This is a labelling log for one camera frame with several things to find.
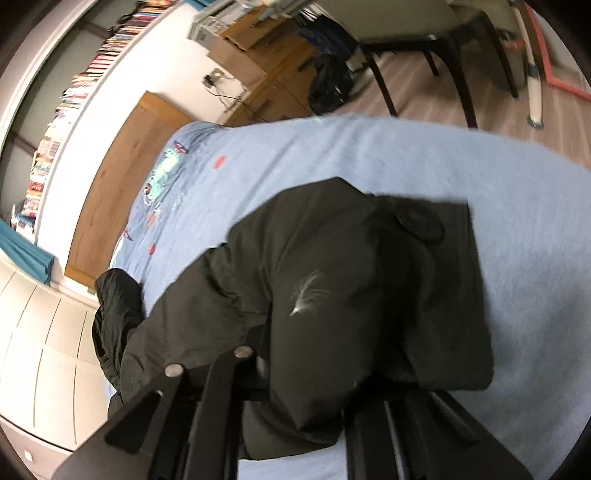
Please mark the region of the black puffer coat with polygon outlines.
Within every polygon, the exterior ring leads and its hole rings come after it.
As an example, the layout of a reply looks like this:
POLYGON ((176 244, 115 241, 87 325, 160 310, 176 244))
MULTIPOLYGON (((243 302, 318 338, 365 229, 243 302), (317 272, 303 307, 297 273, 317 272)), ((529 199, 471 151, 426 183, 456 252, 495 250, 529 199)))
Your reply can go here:
POLYGON ((245 407, 249 460, 335 444, 342 403, 392 386, 484 390, 494 359, 469 207, 375 196, 339 178, 280 192, 145 309, 121 269, 95 283, 92 337, 118 411, 167 365, 211 364, 270 326, 270 398, 245 407))

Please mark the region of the white wardrobe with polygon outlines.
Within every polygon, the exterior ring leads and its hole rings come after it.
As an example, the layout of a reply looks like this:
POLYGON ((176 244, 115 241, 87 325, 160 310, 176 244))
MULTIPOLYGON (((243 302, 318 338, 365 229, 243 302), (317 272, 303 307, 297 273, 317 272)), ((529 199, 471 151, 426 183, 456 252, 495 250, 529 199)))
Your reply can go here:
POLYGON ((39 479, 107 418, 110 385, 96 358, 96 305, 1 262, 1 429, 39 479))

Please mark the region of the left teal curtain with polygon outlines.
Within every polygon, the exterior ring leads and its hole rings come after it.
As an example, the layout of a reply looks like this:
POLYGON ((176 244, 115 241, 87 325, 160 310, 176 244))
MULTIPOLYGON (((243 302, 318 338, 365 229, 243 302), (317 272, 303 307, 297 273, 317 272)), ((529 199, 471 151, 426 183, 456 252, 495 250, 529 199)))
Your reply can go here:
POLYGON ((54 256, 29 242, 5 221, 0 226, 1 250, 23 272, 39 283, 49 285, 54 256))

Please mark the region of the blue patterned bed cover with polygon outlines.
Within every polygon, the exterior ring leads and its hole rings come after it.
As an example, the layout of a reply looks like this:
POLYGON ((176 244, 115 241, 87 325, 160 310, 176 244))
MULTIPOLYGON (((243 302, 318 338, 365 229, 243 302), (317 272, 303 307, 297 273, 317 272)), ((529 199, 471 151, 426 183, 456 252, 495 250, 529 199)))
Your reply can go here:
POLYGON ((490 305, 496 372, 459 402, 537 479, 590 417, 590 174, 534 143, 430 123, 332 116, 186 125, 156 201, 137 195, 111 263, 151 307, 228 229, 281 190, 339 177, 363 192, 464 200, 490 305))

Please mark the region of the wooden headboard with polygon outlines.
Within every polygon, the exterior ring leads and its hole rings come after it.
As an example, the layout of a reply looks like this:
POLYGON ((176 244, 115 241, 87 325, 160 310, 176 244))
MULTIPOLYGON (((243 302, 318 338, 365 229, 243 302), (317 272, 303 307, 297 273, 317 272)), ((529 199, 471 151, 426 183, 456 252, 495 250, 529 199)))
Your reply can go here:
POLYGON ((146 92, 115 136, 85 198, 70 246, 65 276, 92 289, 109 268, 131 205, 156 157, 191 118, 146 92))

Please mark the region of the row of books on shelf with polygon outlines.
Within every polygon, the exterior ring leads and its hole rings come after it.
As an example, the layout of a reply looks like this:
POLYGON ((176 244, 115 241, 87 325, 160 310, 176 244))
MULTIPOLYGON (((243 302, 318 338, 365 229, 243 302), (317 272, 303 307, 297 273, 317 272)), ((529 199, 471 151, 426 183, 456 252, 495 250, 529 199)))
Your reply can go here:
POLYGON ((86 68, 69 79, 69 84, 61 92, 60 102, 52 111, 53 117, 43 136, 36 146, 29 149, 32 163, 27 191, 20 201, 12 204, 11 224, 14 229, 34 232, 43 189, 48 183, 60 144, 72 130, 74 121, 96 89, 98 81, 132 40, 174 5, 173 1, 136 1, 134 8, 120 16, 106 31, 106 39, 93 53, 92 61, 86 68))

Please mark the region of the black bag on floor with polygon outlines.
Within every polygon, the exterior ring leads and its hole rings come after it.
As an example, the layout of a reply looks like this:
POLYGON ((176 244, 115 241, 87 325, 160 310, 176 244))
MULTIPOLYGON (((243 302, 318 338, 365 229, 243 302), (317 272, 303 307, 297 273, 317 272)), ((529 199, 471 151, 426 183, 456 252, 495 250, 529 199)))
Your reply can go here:
POLYGON ((317 116, 335 112, 348 103, 353 88, 369 68, 363 63, 351 70, 345 60, 332 55, 314 57, 311 65, 315 68, 315 76, 308 88, 308 107, 317 116))

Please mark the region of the wooden drawer cabinet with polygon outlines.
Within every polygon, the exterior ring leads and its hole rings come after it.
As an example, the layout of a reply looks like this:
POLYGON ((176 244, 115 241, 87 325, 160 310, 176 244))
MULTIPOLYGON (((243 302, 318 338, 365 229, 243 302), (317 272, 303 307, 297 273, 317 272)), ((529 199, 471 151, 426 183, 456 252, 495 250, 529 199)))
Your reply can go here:
POLYGON ((235 42, 232 26, 214 41, 208 57, 242 84, 245 91, 224 93, 225 126, 245 126, 310 117, 308 91, 315 77, 318 51, 301 36, 300 27, 286 20, 247 49, 235 42))

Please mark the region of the white printer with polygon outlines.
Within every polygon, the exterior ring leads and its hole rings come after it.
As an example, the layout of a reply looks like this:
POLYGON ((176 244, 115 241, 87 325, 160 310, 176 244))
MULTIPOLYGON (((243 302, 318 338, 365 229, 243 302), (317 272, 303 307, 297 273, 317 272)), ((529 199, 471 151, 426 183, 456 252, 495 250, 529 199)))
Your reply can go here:
POLYGON ((202 9, 194 15, 186 38, 207 50, 221 33, 250 10, 239 1, 190 1, 189 4, 202 9))

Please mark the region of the grey desk chair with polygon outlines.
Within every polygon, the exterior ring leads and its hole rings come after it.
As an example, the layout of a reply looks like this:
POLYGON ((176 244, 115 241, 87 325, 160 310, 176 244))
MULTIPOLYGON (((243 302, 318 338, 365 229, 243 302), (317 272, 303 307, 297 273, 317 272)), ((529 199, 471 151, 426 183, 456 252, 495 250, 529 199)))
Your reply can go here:
POLYGON ((513 98, 518 89, 498 32, 485 11, 446 1, 337 0, 322 1, 322 9, 356 40, 380 88, 389 113, 396 117, 389 89, 375 60, 377 54, 420 52, 431 71, 439 71, 433 58, 439 57, 454 81, 467 126, 478 127, 467 83, 461 49, 477 41, 490 45, 497 55, 513 98))

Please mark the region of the wall power socket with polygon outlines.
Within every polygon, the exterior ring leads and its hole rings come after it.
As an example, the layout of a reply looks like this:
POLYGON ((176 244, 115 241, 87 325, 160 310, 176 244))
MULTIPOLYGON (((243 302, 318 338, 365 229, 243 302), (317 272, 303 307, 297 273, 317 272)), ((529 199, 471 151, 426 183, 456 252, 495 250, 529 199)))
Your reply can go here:
POLYGON ((215 68, 208 74, 205 74, 202 78, 202 83, 206 88, 214 88, 216 83, 225 77, 224 72, 220 69, 215 68))

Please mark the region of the red frame on floor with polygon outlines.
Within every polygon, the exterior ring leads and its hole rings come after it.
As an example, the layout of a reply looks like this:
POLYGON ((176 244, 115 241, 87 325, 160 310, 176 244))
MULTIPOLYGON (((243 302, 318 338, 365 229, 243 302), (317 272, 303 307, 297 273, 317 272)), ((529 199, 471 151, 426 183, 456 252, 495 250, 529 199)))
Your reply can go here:
POLYGON ((546 83, 590 103, 590 54, 550 12, 545 1, 526 1, 546 83))

